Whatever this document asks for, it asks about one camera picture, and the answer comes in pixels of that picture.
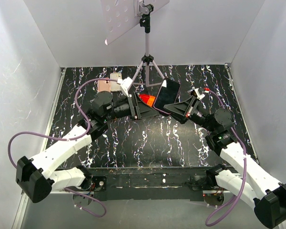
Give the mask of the purple smartphone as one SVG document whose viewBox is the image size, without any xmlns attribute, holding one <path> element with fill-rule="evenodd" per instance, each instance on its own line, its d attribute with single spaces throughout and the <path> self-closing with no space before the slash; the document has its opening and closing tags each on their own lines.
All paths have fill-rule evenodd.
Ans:
<svg viewBox="0 0 286 229">
<path fill-rule="evenodd" d="M 164 106 L 175 103 L 179 90 L 180 84 L 178 82 L 168 78 L 164 79 L 153 103 L 153 108 L 162 114 L 169 115 L 170 113 Z"/>
</svg>

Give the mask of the phone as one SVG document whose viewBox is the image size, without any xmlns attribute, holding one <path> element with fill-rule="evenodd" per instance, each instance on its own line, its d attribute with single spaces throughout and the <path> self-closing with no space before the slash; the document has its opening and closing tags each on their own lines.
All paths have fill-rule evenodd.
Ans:
<svg viewBox="0 0 286 229">
<path fill-rule="evenodd" d="M 111 91 L 110 81 L 98 80 L 97 88 L 98 88 L 98 92 L 103 92 L 103 91 L 110 92 Z"/>
<path fill-rule="evenodd" d="M 117 81 L 110 81 L 111 92 L 119 92 L 120 91 L 120 85 L 118 84 L 118 81 L 122 79 L 122 74 L 121 73 L 111 73 L 110 79 L 117 80 Z"/>
</svg>

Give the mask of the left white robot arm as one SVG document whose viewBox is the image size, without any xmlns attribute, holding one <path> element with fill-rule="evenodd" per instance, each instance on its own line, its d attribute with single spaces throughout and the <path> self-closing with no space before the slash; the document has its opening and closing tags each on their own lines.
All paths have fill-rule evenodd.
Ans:
<svg viewBox="0 0 286 229">
<path fill-rule="evenodd" d="M 93 185 L 93 175 L 84 166 L 58 170 L 58 167 L 102 136 L 108 129 L 108 121 L 130 117 L 141 120 L 159 115 L 159 112 L 144 103 L 137 93 L 123 96 L 116 103 L 113 95 L 97 93 L 87 111 L 87 120 L 82 119 L 65 136 L 67 141 L 57 141 L 49 148 L 31 158 L 23 156 L 17 162 L 16 183 L 33 203 L 44 200 L 53 190 L 77 187 L 82 191 Z"/>
</svg>

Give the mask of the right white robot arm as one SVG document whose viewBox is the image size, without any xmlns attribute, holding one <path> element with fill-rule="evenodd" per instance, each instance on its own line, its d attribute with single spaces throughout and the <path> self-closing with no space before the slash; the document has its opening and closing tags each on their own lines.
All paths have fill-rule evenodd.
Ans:
<svg viewBox="0 0 286 229">
<path fill-rule="evenodd" d="M 205 139 L 210 149 L 242 175 L 238 177 L 223 165 L 217 165 L 207 171 L 206 183 L 210 189 L 222 187 L 233 193 L 232 205 L 243 200 L 268 229 L 285 225 L 286 183 L 267 173 L 247 154 L 245 146 L 236 139 L 233 117 L 228 110 L 220 108 L 207 114 L 194 96 L 164 107 L 180 123 L 191 120 L 209 131 Z"/>
</svg>

